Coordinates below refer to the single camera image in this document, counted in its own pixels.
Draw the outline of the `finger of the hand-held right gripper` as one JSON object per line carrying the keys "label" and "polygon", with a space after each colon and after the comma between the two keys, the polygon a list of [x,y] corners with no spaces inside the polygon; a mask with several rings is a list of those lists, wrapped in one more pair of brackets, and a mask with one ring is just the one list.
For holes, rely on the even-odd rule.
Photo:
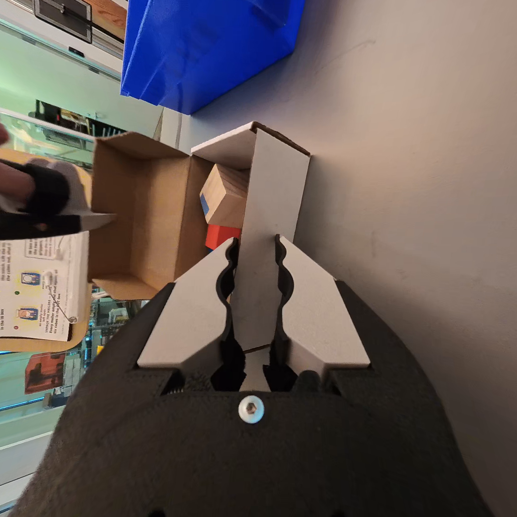
{"label": "finger of the hand-held right gripper", "polygon": [[87,171],[63,161],[52,161],[52,170],[60,173],[69,186],[68,202],[59,216],[78,216],[80,232],[98,229],[115,219],[114,214],[91,209],[93,179]]}

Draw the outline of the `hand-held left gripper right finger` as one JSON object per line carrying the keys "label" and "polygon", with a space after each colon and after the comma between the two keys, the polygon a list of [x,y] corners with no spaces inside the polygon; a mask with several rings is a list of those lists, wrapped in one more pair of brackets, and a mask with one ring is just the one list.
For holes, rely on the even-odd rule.
{"label": "hand-held left gripper right finger", "polygon": [[275,236],[281,300],[264,377],[271,391],[291,391],[303,372],[325,382],[335,370],[367,369],[371,360],[336,279],[294,243]]}

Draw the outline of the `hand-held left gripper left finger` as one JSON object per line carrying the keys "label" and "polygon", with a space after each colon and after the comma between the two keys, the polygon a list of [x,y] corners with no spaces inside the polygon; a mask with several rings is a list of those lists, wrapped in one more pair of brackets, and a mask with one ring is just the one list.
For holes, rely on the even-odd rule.
{"label": "hand-held left gripper left finger", "polygon": [[238,391],[245,355],[235,339],[229,296],[239,242],[224,241],[174,283],[138,358],[138,367],[202,374],[218,391]]}

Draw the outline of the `red cube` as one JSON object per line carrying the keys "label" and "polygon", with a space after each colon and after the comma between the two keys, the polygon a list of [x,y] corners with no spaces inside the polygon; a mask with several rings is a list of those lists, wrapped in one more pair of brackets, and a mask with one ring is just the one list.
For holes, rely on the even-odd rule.
{"label": "red cube", "polygon": [[217,249],[223,242],[231,238],[240,238],[242,230],[239,228],[209,224],[205,246],[209,249],[209,253]]}

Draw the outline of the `wooden cube with blue sticker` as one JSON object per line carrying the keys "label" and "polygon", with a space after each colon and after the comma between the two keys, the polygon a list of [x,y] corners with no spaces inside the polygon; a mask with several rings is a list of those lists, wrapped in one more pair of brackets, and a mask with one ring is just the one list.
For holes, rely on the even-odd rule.
{"label": "wooden cube with blue sticker", "polygon": [[249,171],[213,165],[200,191],[207,224],[242,229],[248,186]]}

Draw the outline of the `white cardboard mailer box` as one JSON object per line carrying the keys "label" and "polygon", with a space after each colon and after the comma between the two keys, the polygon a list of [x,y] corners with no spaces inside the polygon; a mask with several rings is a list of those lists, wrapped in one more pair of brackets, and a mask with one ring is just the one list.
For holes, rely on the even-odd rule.
{"label": "white cardboard mailer box", "polygon": [[230,306],[241,347],[268,346],[280,303],[275,235],[294,238],[310,154],[255,121],[192,152],[134,132],[96,139],[92,210],[115,219],[89,234],[88,279],[114,299],[151,299],[206,256],[200,192],[212,167],[249,173]]}

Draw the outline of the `blue plastic bin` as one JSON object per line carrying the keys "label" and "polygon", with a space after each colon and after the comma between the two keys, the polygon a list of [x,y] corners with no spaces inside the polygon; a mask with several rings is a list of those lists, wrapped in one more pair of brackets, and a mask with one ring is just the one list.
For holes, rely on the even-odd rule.
{"label": "blue plastic bin", "polygon": [[122,96],[199,109],[294,51],[305,1],[129,1]]}

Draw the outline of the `person's right hand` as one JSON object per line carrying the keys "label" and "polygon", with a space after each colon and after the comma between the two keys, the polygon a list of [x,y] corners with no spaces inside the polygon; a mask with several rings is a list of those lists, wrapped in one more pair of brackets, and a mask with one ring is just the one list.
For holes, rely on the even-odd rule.
{"label": "person's right hand", "polygon": [[1,162],[1,195],[18,206],[25,207],[35,192],[34,179]]}

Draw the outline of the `printed instruction sheet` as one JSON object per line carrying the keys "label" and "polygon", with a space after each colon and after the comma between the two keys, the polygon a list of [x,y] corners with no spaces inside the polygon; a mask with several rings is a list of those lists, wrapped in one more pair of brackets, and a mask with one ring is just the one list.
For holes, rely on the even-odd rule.
{"label": "printed instruction sheet", "polygon": [[[88,269],[89,233],[80,234],[83,234],[82,276]],[[53,307],[42,288],[42,276],[55,256],[55,238],[1,241],[1,337],[55,341],[71,338],[74,324],[69,324]],[[81,285],[79,320],[83,296]]]}

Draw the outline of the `red wall poster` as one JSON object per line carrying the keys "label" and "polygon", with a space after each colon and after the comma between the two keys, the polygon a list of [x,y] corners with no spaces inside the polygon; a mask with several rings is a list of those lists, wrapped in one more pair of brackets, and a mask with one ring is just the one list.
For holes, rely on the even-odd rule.
{"label": "red wall poster", "polygon": [[25,368],[25,395],[61,387],[64,382],[65,359],[65,352],[31,355]]}

